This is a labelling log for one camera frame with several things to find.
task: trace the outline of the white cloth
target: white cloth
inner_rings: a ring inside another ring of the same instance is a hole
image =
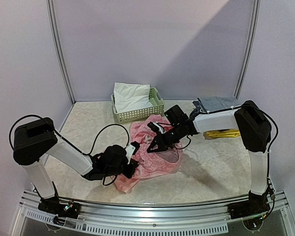
[[[115,83],[115,108],[118,113],[152,107],[148,100],[149,85]]]

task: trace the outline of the green basket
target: green basket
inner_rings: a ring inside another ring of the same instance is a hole
[[[117,123],[128,123],[136,120],[146,119],[150,115],[163,115],[164,114],[164,100],[159,96],[156,88],[151,87],[149,90],[149,102],[153,107],[134,110],[130,112],[117,113],[115,108],[115,97],[112,95],[113,113]]]

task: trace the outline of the pink towel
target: pink towel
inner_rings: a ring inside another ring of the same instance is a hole
[[[178,170],[182,150],[173,148],[165,152],[147,153],[147,148],[156,135],[147,126],[151,121],[169,123],[166,118],[162,118],[160,115],[152,115],[146,121],[134,122],[131,125],[131,140],[140,144],[139,150],[132,158],[139,162],[139,166],[132,178],[128,179],[124,175],[117,177],[115,185],[122,192],[129,192],[140,180],[167,175]],[[172,128],[169,125],[163,125],[163,127],[165,131]],[[181,148],[181,142],[176,144],[176,147]]]

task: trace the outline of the marble pattern surface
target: marble pattern surface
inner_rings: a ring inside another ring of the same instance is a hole
[[[191,101],[166,101],[165,110],[178,104],[188,115]],[[89,152],[96,134],[114,123],[111,102],[78,102],[74,105],[61,134],[84,152]],[[87,181],[73,169],[49,157],[47,172],[59,195],[106,203],[194,203],[247,194],[250,189],[250,159],[241,138],[206,140],[202,134],[191,137],[179,170],[170,175],[140,181],[129,193],[101,181]],[[120,127],[106,129],[97,140],[93,154],[108,145],[127,142]],[[183,145],[188,140],[182,139]]]

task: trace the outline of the yellow cloth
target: yellow cloth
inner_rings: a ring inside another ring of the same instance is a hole
[[[223,131],[208,131],[206,134],[209,137],[214,138],[236,138],[240,136],[240,132],[237,129],[228,129]]]

